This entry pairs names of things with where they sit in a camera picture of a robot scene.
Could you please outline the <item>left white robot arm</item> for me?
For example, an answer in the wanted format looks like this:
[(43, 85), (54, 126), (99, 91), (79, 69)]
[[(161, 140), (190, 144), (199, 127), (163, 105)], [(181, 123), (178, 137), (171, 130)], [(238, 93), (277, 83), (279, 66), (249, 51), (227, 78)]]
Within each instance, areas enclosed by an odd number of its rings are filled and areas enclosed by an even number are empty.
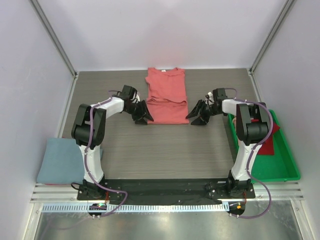
[(154, 119), (138, 90), (124, 85), (122, 90), (111, 90), (112, 95), (95, 104), (81, 104), (71, 130), (78, 145), (84, 166), (84, 177), (78, 188), (78, 200), (100, 200), (108, 190), (101, 165), (101, 144), (105, 138), (106, 120), (115, 114), (127, 113), (137, 125), (147, 125)]

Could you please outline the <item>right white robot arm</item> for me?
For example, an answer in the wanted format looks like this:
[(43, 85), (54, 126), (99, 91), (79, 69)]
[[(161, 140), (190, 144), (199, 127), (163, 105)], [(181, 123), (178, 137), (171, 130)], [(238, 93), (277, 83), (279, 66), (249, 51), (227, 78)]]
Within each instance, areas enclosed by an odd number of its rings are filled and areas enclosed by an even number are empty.
[(258, 151), (271, 136), (273, 118), (261, 102), (230, 98), (226, 88), (216, 88), (200, 99), (186, 116), (194, 126), (205, 126), (216, 115), (235, 116), (235, 132), (239, 149), (227, 178), (216, 179), (206, 185), (213, 200), (254, 198), (252, 168)]

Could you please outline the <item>salmon pink t shirt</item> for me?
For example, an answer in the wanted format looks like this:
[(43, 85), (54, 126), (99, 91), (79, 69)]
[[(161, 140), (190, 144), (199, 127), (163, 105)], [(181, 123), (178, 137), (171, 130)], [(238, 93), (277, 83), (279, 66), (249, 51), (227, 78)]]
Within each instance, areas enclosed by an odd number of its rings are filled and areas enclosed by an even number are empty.
[(148, 85), (147, 108), (153, 118), (153, 125), (188, 124), (188, 99), (185, 84), (185, 70), (173, 68), (147, 69), (145, 81)]

